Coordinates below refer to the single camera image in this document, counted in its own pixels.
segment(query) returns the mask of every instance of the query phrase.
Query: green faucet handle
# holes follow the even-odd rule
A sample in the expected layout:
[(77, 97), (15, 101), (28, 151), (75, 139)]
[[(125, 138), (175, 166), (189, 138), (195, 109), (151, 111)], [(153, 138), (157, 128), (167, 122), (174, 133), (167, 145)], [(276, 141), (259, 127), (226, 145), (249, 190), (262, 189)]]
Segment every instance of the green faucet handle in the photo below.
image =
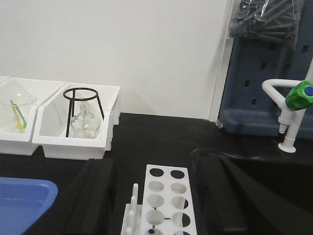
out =
[(313, 84), (307, 80), (300, 82), (291, 89), (285, 103), (295, 111), (310, 107), (313, 104)]

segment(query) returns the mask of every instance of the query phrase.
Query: white faucet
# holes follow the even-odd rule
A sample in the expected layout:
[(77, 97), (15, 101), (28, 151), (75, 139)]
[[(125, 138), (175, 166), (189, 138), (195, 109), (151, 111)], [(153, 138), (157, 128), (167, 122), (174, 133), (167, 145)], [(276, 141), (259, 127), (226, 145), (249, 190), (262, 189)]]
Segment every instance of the white faucet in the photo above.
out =
[[(313, 60), (310, 64), (305, 80), (313, 81)], [(282, 110), (282, 113), (278, 118), (278, 122), (280, 123), (279, 133), (283, 134), (289, 126), (284, 142), (278, 144), (279, 149), (287, 153), (294, 153), (296, 151), (293, 144), (306, 109), (304, 108), (297, 111), (290, 109), (285, 102), (285, 97), (283, 97), (274, 87), (293, 88), (301, 82), (302, 81), (298, 80), (269, 79), (264, 81), (262, 84), (263, 90)]]

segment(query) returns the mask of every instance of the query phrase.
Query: blue plastic tray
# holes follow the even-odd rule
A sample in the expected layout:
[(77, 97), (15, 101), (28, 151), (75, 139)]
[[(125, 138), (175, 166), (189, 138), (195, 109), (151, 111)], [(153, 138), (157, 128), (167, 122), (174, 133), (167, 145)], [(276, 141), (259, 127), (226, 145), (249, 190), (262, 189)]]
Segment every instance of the blue plastic tray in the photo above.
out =
[(58, 194), (51, 181), (0, 177), (0, 234), (24, 233)]

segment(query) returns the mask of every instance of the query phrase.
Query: white plastic tray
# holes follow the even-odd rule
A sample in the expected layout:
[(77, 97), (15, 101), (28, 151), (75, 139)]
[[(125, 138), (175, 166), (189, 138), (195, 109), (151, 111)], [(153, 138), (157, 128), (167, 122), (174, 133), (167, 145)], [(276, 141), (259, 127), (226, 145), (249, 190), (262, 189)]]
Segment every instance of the white plastic tray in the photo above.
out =
[(11, 77), (0, 83), (0, 97), (10, 93), (28, 93), (36, 96), (37, 100), (24, 111), (27, 118), (25, 133), (14, 133), (7, 130), (6, 115), (13, 115), (7, 107), (0, 103), (0, 109), (6, 110), (0, 115), (0, 153), (32, 155), (38, 145), (31, 142), (37, 110), (40, 104), (50, 98), (65, 82), (43, 81), (35, 79)]
[[(63, 97), (63, 92), (75, 87), (88, 87), (99, 93), (104, 120), (95, 139), (66, 137), (69, 100)], [(111, 149), (113, 126), (118, 124), (119, 120), (119, 93), (120, 87), (116, 86), (66, 83), (39, 108), (33, 143), (43, 146), (47, 158), (77, 160), (103, 158), (105, 151)], [(88, 91), (76, 91), (76, 96), (89, 97), (89, 94)], [(92, 111), (101, 117), (97, 100), (90, 100), (89, 105)], [(74, 114), (76, 115), (78, 112), (79, 101), (76, 101)]]

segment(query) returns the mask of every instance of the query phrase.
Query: round-bottom flask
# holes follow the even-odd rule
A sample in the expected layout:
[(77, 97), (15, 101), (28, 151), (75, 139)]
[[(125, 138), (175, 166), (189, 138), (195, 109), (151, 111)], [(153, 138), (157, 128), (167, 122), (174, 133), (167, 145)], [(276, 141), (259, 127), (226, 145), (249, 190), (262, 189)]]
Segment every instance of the round-bottom flask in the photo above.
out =
[(80, 112), (70, 120), (71, 137), (94, 139), (99, 133), (101, 119), (89, 109), (89, 103), (80, 103)]

